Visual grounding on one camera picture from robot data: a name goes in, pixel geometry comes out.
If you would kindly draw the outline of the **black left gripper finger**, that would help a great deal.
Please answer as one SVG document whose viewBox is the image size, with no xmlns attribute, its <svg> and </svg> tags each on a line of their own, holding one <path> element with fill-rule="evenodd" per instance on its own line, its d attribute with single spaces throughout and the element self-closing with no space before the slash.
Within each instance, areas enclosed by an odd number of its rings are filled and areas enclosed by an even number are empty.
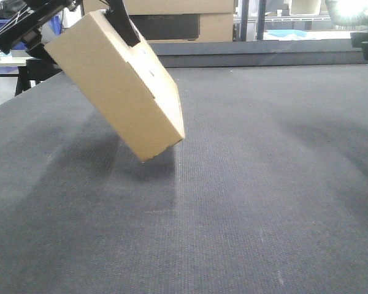
<svg viewBox="0 0 368 294">
<path fill-rule="evenodd" d="M 107 0 L 107 6 L 104 15 L 113 29 L 128 46 L 137 45 L 140 42 L 139 33 L 129 18 L 124 2 L 122 0 Z"/>
</svg>

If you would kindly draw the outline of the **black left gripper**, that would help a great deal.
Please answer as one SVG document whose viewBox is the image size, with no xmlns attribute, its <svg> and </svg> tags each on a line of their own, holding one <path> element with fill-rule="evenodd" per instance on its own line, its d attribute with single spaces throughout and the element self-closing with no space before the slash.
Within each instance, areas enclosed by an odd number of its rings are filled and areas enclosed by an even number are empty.
<svg viewBox="0 0 368 294">
<path fill-rule="evenodd" d="M 76 10 L 80 2 L 57 0 L 25 1 L 25 3 L 26 5 L 10 19 L 9 23 L 3 29 L 28 28 L 30 32 L 24 34 L 21 38 L 21 41 L 26 47 L 27 54 L 33 58 L 54 63 L 55 60 L 46 51 L 45 45 L 42 43 L 42 34 L 39 28 L 65 8 L 70 11 Z M 8 54 L 12 50 L 12 47 L 13 45 L 10 45 L 9 48 L 2 46 L 1 51 Z"/>
</svg>

